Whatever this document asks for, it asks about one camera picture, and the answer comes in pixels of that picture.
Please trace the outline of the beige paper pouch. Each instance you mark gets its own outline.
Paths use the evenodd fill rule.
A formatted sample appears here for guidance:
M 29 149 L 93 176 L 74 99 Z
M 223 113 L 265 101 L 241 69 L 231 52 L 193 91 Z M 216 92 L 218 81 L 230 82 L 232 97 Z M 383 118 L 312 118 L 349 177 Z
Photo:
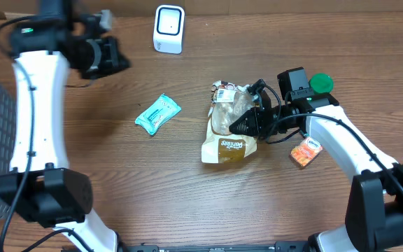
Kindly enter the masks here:
M 206 139 L 201 145 L 201 161 L 208 164 L 238 162 L 257 150 L 252 136 L 233 134 L 229 126 L 255 106 L 248 86 L 217 80 L 211 87 Z

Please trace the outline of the orange Kleenex tissue pack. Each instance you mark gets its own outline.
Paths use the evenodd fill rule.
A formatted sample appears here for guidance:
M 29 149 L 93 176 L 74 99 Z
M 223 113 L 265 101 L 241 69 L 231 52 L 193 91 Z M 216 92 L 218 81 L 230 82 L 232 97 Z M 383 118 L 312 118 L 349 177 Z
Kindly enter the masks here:
M 290 151 L 290 157 L 301 168 L 306 168 L 323 150 L 323 146 L 308 136 Z

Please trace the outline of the green lid jar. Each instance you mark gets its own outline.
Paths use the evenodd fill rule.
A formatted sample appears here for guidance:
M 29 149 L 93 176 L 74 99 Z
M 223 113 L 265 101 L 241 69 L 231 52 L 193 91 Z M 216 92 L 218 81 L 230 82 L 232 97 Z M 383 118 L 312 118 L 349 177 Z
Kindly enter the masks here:
M 317 73 L 311 77 L 309 85 L 316 94 L 330 93 L 334 88 L 334 81 L 326 73 Z

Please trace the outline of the teal wet wipes pack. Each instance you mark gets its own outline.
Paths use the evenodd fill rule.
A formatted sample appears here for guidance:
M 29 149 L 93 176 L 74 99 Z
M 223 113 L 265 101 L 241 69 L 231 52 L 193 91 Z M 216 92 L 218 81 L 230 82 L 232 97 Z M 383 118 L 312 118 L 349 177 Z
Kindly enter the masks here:
M 181 111 L 181 107 L 170 97 L 161 94 L 159 98 L 135 120 L 150 136 Z

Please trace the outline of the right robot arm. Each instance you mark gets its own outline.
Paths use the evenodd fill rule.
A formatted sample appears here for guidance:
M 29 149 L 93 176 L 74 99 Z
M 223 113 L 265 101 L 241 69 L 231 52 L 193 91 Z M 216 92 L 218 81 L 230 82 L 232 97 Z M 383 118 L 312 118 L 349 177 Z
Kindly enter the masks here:
M 259 79 L 247 92 L 259 106 L 234 121 L 233 134 L 268 141 L 297 128 L 316 140 L 351 181 L 345 223 L 306 241 L 278 241 L 276 251 L 386 251 L 403 245 L 403 164 L 377 148 L 331 95 L 328 80 L 308 78 L 304 68 L 277 76 L 281 93 L 271 106 Z

